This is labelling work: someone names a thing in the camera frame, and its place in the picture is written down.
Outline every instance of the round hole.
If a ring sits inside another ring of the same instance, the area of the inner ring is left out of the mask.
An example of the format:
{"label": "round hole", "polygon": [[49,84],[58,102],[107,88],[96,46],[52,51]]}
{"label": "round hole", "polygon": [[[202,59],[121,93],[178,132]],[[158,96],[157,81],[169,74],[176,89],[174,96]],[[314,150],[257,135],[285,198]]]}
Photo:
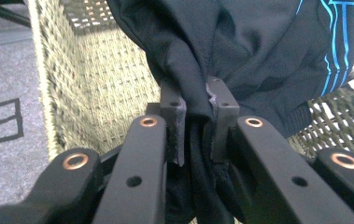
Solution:
{"label": "round hole", "polygon": [[134,188],[142,183],[142,178],[138,175],[135,175],[128,178],[126,183],[128,187]]}
{"label": "round hole", "polygon": [[145,118],[141,119],[140,124],[144,127],[153,127],[157,124],[157,120],[153,118]]}
{"label": "round hole", "polygon": [[350,170],[354,170],[354,158],[343,153],[333,153],[331,159],[334,163]]}
{"label": "round hole", "polygon": [[295,185],[300,186],[300,187],[307,187],[307,185],[308,185],[307,181],[304,178],[299,177],[299,176],[294,176],[292,178],[292,182]]}
{"label": "round hole", "polygon": [[179,106],[178,102],[171,102],[170,106]]}
{"label": "round hole", "polygon": [[63,168],[65,170],[77,170],[89,161],[89,156],[83,153],[75,153],[65,158]]}
{"label": "round hole", "polygon": [[263,122],[259,119],[246,119],[246,124],[254,128],[263,126]]}

